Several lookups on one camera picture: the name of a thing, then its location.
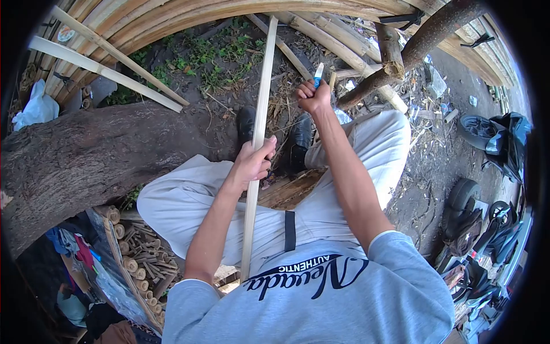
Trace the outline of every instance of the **scooter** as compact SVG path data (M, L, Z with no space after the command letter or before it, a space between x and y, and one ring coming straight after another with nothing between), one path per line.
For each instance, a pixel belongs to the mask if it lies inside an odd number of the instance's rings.
M460 136L475 148L485 151L489 164L495 165L511 182L524 181L525 143L531 123L517 112L489 119L477 115L462 116L456 127Z

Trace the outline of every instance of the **black boot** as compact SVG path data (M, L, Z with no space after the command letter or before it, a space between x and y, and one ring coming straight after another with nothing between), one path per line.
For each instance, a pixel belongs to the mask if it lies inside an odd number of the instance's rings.
M312 134L311 117L308 113L302 113L296 119L296 124L292 126L288 136L291 173L297 174L307 169L305 157L307 150L311 147Z
M239 137L239 148L254 137L254 121L256 120L256 108L247 105L239 111L237 116L237 134Z

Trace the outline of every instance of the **white plastic bag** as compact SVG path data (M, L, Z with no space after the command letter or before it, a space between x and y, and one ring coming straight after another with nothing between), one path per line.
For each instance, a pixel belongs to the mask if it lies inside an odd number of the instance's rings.
M42 96L44 87L45 82L42 79L32 86L29 102L23 111L12 119L12 123L15 123L15 132L27 125L49 122L59 115L59 104L47 94Z

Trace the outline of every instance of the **left hand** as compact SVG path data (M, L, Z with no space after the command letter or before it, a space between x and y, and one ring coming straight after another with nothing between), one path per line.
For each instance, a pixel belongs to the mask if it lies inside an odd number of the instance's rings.
M252 142L246 142L241 148L235 163L225 179L231 190L238 192L239 195L248 189L251 181L259 181L267 177L267 170L271 167L271 159L275 155L275 146L277 138L271 136L264 139L263 146L254 151Z

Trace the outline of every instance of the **tree trunk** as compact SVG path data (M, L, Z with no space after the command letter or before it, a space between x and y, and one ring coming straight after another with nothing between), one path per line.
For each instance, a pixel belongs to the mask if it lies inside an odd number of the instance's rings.
M8 136L2 142L2 191L13 200L2 210L2 231L12 256L66 218L124 196L196 154L228 159L207 147L197 129L200 114L184 111L153 102L111 106Z
M382 57L382 69L386 74L403 81L405 79L405 67L401 57L399 36L395 28L384 24L375 23L378 45Z
M447 3L422 24L405 45L401 52L405 72L420 64L426 55L449 35L484 13L486 10L480 0L452 0ZM381 69L342 96L338 100L338 107L346 110L393 80Z

